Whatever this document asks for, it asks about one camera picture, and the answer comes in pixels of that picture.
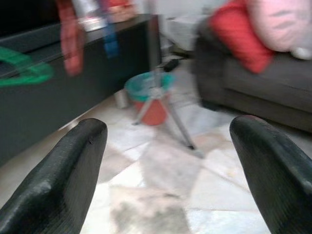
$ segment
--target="floor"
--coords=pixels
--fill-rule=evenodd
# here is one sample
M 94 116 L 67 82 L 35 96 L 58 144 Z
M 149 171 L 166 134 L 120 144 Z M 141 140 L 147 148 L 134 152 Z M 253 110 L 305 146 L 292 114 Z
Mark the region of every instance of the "floor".
M 270 233 L 229 137 L 229 124 L 241 113 L 201 108 L 189 66 L 186 60 L 175 70 L 172 99 L 200 152 L 184 147 L 171 118 L 157 127 L 134 126 L 134 108 L 118 109 L 113 97 L 81 117 L 98 118 L 109 130 L 82 234 Z M 312 156 L 311 135 L 276 126 Z M 0 207 L 66 131 L 0 168 Z

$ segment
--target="trash bin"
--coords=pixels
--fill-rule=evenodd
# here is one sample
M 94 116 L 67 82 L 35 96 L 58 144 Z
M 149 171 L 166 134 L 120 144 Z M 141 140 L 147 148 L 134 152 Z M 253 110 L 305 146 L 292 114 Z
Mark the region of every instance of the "trash bin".
M 165 92 L 172 87 L 174 76 L 171 73 L 161 74 L 161 86 Z M 125 84 L 125 89 L 129 93 L 131 100 L 134 102 L 139 112 L 144 103 L 149 98 L 149 90 L 153 87 L 153 78 L 150 72 L 132 77 Z M 167 118 L 167 113 L 159 100 L 154 100 L 142 119 L 142 122 L 148 125 L 162 124 Z

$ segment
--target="red cloth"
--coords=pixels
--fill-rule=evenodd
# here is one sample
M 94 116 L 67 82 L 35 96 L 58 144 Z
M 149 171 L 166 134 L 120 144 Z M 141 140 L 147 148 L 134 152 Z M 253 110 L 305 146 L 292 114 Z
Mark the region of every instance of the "red cloth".
M 266 48 L 254 33 L 246 0 L 233 0 L 218 9 L 210 18 L 209 25 L 251 72 L 260 73 L 270 64 L 274 52 Z

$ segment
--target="green object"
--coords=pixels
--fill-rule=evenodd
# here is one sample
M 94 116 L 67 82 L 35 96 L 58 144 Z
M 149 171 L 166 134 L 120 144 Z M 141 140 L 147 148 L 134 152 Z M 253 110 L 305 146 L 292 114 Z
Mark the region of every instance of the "green object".
M 40 84 L 53 77 L 53 69 L 46 63 L 33 64 L 31 58 L 19 52 L 0 47 L 0 61 L 10 63 L 19 72 L 18 77 L 0 79 L 0 87 Z
M 174 80 L 175 77 L 171 73 L 162 73 L 161 74 L 161 87 L 167 92 Z M 125 89 L 129 93 L 130 97 L 134 101 L 145 102 L 149 97 L 149 89 L 153 87 L 153 78 L 151 73 L 143 73 L 132 77 L 125 84 Z

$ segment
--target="gray sofa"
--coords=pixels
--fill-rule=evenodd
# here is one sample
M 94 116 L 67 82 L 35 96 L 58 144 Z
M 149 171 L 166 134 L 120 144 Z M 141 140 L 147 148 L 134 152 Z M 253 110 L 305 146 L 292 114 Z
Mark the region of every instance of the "gray sofa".
M 193 73 L 202 105 L 227 106 L 312 133 L 312 61 L 277 53 L 261 74 L 246 70 L 204 20 Z

